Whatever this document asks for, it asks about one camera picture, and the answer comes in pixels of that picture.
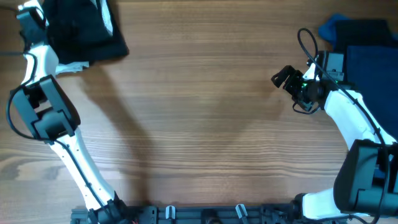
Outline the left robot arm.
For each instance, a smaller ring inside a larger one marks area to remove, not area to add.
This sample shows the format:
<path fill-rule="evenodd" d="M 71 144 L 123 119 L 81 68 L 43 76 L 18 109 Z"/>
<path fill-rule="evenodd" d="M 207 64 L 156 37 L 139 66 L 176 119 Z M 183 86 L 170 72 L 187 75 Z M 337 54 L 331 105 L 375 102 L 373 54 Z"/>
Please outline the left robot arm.
<path fill-rule="evenodd" d="M 55 79 L 58 57 L 49 45 L 26 47 L 24 80 L 10 92 L 6 119 L 19 136 L 50 146 L 84 198 L 87 223 L 134 223 L 86 149 L 79 114 Z"/>

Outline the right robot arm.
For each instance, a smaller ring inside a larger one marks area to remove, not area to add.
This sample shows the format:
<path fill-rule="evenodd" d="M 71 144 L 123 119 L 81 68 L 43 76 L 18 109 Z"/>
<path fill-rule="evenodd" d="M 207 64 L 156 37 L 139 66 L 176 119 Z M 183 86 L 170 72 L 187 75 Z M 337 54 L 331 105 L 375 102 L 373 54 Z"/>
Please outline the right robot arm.
<path fill-rule="evenodd" d="M 348 153 L 332 188 L 295 199 L 295 218 L 397 217 L 397 141 L 379 125 L 360 93 L 315 72 L 314 67 L 302 73 L 287 65 L 271 80 L 304 113 L 318 104 L 337 125 Z"/>

